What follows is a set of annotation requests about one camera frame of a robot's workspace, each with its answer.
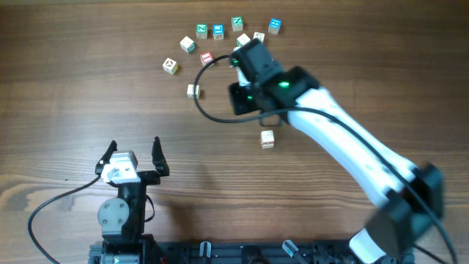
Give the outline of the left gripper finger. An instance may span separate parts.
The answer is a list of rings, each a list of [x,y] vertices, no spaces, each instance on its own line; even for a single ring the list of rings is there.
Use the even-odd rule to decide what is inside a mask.
[[[158,136],[155,137],[152,145],[152,164],[160,177],[169,176],[169,165],[166,162]]]
[[[108,146],[107,151],[103,154],[102,158],[97,162],[95,166],[95,174],[101,175],[103,172],[103,168],[106,164],[110,164],[110,158],[113,152],[117,151],[117,143],[112,140],[110,145]]]

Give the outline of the white block red side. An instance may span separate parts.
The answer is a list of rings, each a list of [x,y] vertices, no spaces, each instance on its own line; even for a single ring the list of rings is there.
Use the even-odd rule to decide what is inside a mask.
[[[273,144],[275,142],[272,130],[261,132],[261,144]]]

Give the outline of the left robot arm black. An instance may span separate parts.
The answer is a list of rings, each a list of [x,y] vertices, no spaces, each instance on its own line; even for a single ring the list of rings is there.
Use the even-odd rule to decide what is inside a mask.
[[[153,219],[146,217],[145,206],[152,203],[148,186],[160,184],[169,175],[160,139],[152,144],[153,170],[137,170],[138,161],[132,150],[118,151],[112,141],[95,167],[95,174],[117,189],[115,198],[107,199],[97,212],[103,242],[91,245],[89,263],[167,263],[167,257],[153,235],[144,233],[144,225]]]

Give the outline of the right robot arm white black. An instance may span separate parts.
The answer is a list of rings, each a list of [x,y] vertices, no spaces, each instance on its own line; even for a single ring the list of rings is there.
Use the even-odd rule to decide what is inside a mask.
[[[398,257],[443,216],[443,174],[417,167],[358,124],[318,80],[273,60],[258,40],[236,47],[229,61],[239,81],[229,88],[236,115],[273,112],[305,133],[349,172],[377,212],[349,241],[363,263]]]

